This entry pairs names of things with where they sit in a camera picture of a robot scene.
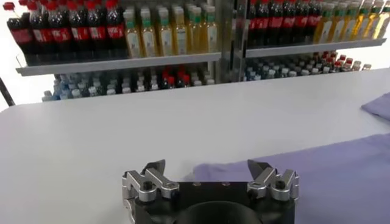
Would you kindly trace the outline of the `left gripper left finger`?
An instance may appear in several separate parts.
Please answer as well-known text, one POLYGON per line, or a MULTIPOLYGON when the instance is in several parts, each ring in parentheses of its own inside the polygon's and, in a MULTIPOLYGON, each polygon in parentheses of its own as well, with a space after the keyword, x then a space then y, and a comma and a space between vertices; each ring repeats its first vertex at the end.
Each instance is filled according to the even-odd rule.
POLYGON ((166 161, 147 163, 138 173, 136 170, 125 171, 122 175, 122 201, 130 214, 135 213, 135 200, 142 203, 152 203, 161 196, 163 199, 174 201, 179 197, 180 184, 166 178, 166 161))

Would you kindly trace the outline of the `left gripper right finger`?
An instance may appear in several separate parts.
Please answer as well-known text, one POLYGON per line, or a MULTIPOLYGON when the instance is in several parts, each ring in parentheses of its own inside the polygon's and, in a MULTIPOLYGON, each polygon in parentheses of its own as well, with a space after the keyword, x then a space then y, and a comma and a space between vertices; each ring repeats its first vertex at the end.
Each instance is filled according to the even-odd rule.
POLYGON ((251 199, 271 197, 276 201, 297 201, 299 198, 299 175, 295 170, 286 169, 279 173, 269 163, 247 160, 253 178, 247 183, 247 193, 251 199))

